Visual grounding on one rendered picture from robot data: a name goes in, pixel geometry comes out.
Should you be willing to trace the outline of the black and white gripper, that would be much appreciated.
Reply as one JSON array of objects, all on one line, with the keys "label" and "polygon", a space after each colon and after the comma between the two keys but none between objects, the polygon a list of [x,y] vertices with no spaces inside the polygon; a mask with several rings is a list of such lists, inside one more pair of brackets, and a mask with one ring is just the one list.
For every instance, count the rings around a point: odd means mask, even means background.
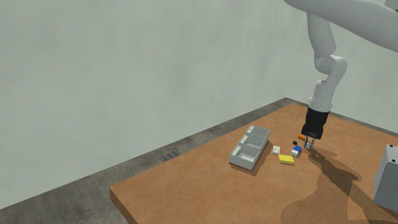
[{"label": "black and white gripper", "polygon": [[323,126],[326,123],[330,108],[333,103],[331,100],[321,99],[312,95],[308,100],[308,110],[306,114],[306,123],[303,125],[301,134],[305,135],[304,146],[306,146],[308,136],[312,137],[311,149],[316,139],[321,139]]}]

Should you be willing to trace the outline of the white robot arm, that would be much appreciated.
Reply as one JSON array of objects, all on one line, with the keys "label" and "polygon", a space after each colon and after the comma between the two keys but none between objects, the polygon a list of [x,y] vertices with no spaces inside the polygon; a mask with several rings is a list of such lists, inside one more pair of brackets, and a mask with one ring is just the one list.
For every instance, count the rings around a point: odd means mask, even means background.
[{"label": "white robot arm", "polygon": [[[315,83],[313,95],[331,100],[347,69],[342,57],[332,55],[336,43],[332,22],[386,49],[398,53],[398,13],[373,0],[284,0],[306,12],[308,36],[314,50],[315,68],[327,74]],[[328,55],[328,56],[327,56]]]}]

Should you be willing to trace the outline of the yellow sticky note pad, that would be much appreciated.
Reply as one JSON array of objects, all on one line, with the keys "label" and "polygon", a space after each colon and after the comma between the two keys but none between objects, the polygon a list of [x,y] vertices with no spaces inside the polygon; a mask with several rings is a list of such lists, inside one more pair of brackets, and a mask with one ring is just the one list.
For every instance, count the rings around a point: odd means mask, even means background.
[{"label": "yellow sticky note pad", "polygon": [[279,162],[281,163],[288,163],[288,164],[294,164],[294,160],[292,156],[286,156],[286,155],[278,155]]}]

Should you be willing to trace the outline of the white domino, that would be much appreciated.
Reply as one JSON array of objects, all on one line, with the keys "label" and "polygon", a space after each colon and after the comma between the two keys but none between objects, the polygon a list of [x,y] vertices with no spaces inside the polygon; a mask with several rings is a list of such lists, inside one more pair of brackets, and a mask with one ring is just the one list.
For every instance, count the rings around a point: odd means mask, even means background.
[{"label": "white domino", "polygon": [[280,147],[273,146],[273,153],[279,155],[280,154]]}]

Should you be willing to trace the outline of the grey rack of three bins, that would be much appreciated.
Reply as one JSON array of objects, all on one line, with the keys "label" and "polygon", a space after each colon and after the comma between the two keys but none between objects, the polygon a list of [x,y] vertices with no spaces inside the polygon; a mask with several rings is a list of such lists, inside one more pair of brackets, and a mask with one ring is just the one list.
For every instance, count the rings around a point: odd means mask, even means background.
[{"label": "grey rack of three bins", "polygon": [[269,129],[250,125],[229,156],[229,162],[252,170],[268,137]]}]

